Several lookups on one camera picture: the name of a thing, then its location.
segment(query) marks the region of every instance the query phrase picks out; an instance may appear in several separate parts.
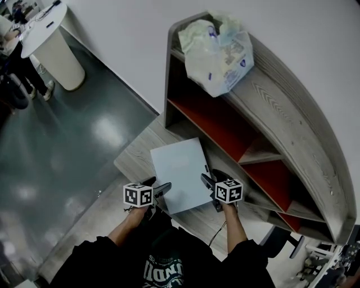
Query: fiducial marker cube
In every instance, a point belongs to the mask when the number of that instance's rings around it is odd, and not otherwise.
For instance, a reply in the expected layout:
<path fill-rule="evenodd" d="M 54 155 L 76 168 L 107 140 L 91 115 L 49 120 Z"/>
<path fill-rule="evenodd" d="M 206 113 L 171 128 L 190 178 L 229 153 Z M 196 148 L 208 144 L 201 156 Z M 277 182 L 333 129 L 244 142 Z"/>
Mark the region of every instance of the fiducial marker cube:
<path fill-rule="evenodd" d="M 242 199 L 242 183 L 237 180 L 227 180 L 216 183 L 215 198 L 225 203 L 233 203 Z"/>
<path fill-rule="evenodd" d="M 124 185 L 124 203 L 134 207 L 152 205 L 154 189 L 141 184 Z"/>

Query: person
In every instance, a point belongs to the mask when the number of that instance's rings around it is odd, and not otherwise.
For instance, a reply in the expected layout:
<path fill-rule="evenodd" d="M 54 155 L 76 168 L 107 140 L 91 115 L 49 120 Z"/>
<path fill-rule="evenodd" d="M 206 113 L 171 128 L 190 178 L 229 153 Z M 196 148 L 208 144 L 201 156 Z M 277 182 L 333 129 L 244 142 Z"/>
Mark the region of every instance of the person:
<path fill-rule="evenodd" d="M 21 4 L 21 1 L 14 3 L 12 6 L 12 17 L 14 19 L 14 22 L 26 24 L 28 21 L 25 18 L 25 15 L 23 14 L 23 6 Z"/>
<path fill-rule="evenodd" d="M 172 226 L 160 208 L 134 208 L 107 237 L 85 241 L 56 273 L 50 287 L 274 287 L 267 257 L 248 240 L 234 205 L 222 204 L 228 256 Z"/>
<path fill-rule="evenodd" d="M 31 99 L 33 99 L 36 96 L 36 92 L 39 91 L 45 101 L 48 101 L 52 96 L 55 83 L 51 80 L 45 85 L 43 79 L 30 61 L 30 58 L 21 58 L 23 45 L 17 37 L 20 32 L 10 31 L 11 26 L 12 23 L 9 20 L 0 16 L 0 52 L 8 57 L 7 71 L 8 73 L 14 73 L 18 77 Z"/>

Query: white round table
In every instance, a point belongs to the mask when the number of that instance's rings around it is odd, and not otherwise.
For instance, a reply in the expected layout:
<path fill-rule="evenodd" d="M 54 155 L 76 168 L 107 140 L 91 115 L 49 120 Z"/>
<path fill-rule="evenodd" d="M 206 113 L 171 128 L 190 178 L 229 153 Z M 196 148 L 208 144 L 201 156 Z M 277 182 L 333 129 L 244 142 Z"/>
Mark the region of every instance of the white round table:
<path fill-rule="evenodd" d="M 73 91 L 84 82 L 85 71 L 58 29 L 68 8 L 66 4 L 60 3 L 53 7 L 45 18 L 36 21 L 48 8 L 42 10 L 26 24 L 28 34 L 23 33 L 21 57 L 27 58 L 34 54 L 66 90 Z"/>

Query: red shelf back panel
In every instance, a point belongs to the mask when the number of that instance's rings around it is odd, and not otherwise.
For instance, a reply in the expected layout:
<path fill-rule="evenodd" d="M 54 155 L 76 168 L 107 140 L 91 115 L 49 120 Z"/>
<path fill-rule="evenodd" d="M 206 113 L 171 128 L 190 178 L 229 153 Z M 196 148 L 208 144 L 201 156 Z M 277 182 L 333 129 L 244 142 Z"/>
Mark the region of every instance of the red shelf back panel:
<path fill-rule="evenodd" d="M 195 83 L 169 96 L 169 102 L 238 162 L 257 132 L 221 97 L 212 98 Z"/>
<path fill-rule="evenodd" d="M 242 165 L 242 168 L 282 211 L 287 211 L 292 201 L 293 175 L 281 160 Z"/>
<path fill-rule="evenodd" d="M 279 216 L 286 222 L 287 225 L 291 227 L 292 230 L 294 230 L 295 232 L 299 232 L 302 221 L 301 218 L 290 216 L 287 214 L 282 214 L 279 212 L 277 214 L 279 214 Z"/>

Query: person standing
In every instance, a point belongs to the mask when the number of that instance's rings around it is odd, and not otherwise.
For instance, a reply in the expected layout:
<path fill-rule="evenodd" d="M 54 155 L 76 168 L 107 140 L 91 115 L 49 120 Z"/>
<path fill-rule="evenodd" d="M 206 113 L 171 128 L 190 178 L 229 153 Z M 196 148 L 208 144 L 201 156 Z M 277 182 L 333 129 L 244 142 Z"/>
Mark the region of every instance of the person standing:
<path fill-rule="evenodd" d="M 12 22 L 0 16 L 0 45 L 2 47 L 0 52 L 8 56 L 8 72 L 14 73 L 18 77 L 31 99 L 33 99 L 36 96 L 36 92 L 39 91 L 45 101 L 48 101 L 52 96 L 55 83 L 51 80 L 45 85 L 43 79 L 30 61 L 30 58 L 21 58 L 23 45 L 17 37 L 20 32 L 10 31 L 11 26 Z"/>

